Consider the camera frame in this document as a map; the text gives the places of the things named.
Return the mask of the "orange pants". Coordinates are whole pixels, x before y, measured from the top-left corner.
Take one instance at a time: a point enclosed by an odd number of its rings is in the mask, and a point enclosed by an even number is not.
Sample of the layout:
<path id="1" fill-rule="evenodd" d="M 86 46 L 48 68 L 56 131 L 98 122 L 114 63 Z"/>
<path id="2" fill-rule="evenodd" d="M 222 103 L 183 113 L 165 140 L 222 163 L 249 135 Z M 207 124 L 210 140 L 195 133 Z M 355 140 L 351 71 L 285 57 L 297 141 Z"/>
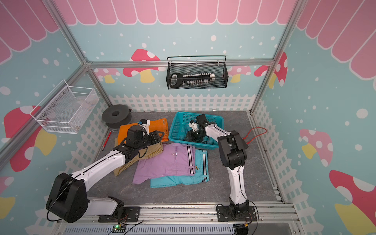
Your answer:
<path id="1" fill-rule="evenodd" d="M 131 124 L 127 124 L 127 125 L 122 125 L 120 127 L 119 132 L 118 132 L 118 137 L 117 137 L 117 143 L 118 144 L 120 144 L 123 141 L 123 139 L 125 139 L 127 137 L 128 129 L 131 126 L 135 126 L 135 125 L 138 125 L 138 124 L 137 123 L 131 123 Z M 159 120 L 151 120 L 150 126 L 149 126 L 149 131 L 150 132 L 153 132 L 153 131 L 164 132 L 162 142 L 165 143 L 165 142 L 169 141 L 169 138 L 168 138 L 169 130 L 168 130 L 168 124 L 167 124 L 166 118 L 159 119 Z"/>

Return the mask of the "khaki pants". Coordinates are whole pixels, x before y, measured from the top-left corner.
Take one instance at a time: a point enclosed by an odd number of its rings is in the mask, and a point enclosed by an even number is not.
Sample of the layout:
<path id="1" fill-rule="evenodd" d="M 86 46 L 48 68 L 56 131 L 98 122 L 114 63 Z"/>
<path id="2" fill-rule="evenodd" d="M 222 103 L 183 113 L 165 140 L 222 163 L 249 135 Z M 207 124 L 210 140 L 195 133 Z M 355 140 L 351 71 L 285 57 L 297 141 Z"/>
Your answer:
<path id="1" fill-rule="evenodd" d="M 144 148 L 139 151 L 140 153 L 136 154 L 136 157 L 134 157 L 132 160 L 130 160 L 128 163 L 116 168 L 113 173 L 115 176 L 119 176 L 123 171 L 131 167 L 134 163 L 140 161 L 140 160 L 146 160 L 151 159 L 163 152 L 163 143 L 157 143 L 151 146 L 148 146 L 147 148 Z"/>

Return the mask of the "teal plastic basket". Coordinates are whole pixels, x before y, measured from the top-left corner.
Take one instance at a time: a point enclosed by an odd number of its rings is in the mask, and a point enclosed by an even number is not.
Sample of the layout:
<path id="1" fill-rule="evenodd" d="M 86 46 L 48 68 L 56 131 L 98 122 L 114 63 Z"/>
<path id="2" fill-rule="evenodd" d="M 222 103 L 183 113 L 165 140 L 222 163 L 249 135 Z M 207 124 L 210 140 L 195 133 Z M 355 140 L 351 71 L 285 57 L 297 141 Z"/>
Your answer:
<path id="1" fill-rule="evenodd" d="M 193 145 L 197 149 L 214 150 L 218 148 L 218 143 L 213 138 L 205 137 L 204 141 L 199 143 L 185 141 L 187 133 L 192 130 L 192 128 L 189 127 L 189 123 L 199 115 L 199 113 L 190 112 L 176 113 L 169 130 L 169 140 L 174 143 Z"/>

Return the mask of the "purple pants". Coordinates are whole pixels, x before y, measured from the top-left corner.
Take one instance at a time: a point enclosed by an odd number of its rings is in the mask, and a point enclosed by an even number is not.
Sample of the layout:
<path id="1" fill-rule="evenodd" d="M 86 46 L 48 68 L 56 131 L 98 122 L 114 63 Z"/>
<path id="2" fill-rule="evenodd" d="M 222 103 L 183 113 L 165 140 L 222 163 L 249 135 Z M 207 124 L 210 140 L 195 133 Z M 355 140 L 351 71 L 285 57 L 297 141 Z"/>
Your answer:
<path id="1" fill-rule="evenodd" d="M 166 176 L 193 176 L 195 172 L 195 147 L 172 143 L 163 145 L 161 154 L 138 161 L 132 183 L 138 185 Z"/>

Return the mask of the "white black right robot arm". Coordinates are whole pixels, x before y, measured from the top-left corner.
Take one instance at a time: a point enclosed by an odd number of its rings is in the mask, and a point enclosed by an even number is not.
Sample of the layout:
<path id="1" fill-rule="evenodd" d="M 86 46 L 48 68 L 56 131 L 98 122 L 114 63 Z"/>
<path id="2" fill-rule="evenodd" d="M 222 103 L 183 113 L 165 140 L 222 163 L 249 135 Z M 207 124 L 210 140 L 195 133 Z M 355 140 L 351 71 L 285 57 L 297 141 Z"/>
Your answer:
<path id="1" fill-rule="evenodd" d="M 226 131 L 216 123 L 209 122 L 201 114 L 189 123 L 191 130 L 186 135 L 186 140 L 201 142 L 205 137 L 217 141 L 222 164 L 227 167 L 230 179 L 230 205 L 229 211 L 233 216 L 246 213 L 249 210 L 244 185 L 244 166 L 247 159 L 248 145 L 237 131 Z"/>

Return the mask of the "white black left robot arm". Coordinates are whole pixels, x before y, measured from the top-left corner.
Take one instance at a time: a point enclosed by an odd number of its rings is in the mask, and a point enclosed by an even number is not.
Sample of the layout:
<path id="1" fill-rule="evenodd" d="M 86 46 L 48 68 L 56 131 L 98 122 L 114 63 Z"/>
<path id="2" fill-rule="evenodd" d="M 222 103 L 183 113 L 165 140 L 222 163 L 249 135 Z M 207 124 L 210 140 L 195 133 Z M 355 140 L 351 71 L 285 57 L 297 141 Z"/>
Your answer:
<path id="1" fill-rule="evenodd" d="M 98 181 L 141 153 L 151 151 L 152 145 L 162 142 L 164 132 L 149 132 L 145 125 L 134 125 L 128 129 L 127 137 L 105 157 L 72 174 L 59 174 L 52 186 L 46 203 L 47 213 L 59 220 L 74 223 L 82 217 L 104 215 L 120 221 L 126 216 L 124 203 L 114 197 L 88 197 L 87 192 Z"/>

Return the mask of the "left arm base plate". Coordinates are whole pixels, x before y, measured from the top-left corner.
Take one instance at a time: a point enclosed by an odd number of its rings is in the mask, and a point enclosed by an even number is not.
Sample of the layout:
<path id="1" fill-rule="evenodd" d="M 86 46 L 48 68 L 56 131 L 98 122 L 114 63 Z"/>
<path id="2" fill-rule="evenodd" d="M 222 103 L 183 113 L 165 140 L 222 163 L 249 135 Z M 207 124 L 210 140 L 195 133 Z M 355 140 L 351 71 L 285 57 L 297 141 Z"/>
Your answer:
<path id="1" fill-rule="evenodd" d="M 99 223 L 129 223 L 138 222 L 141 207 L 125 207 L 116 209 L 112 215 L 100 215 Z"/>

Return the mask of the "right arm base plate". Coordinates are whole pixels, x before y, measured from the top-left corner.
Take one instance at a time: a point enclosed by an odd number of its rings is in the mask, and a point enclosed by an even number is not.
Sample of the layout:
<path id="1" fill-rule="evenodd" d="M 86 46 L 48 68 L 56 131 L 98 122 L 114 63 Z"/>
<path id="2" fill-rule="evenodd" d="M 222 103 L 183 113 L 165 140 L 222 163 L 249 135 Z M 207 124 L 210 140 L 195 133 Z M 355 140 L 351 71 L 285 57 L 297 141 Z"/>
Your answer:
<path id="1" fill-rule="evenodd" d="M 249 223 L 258 220 L 254 206 L 245 208 L 244 206 L 217 204 L 215 209 L 219 222 L 244 221 Z"/>

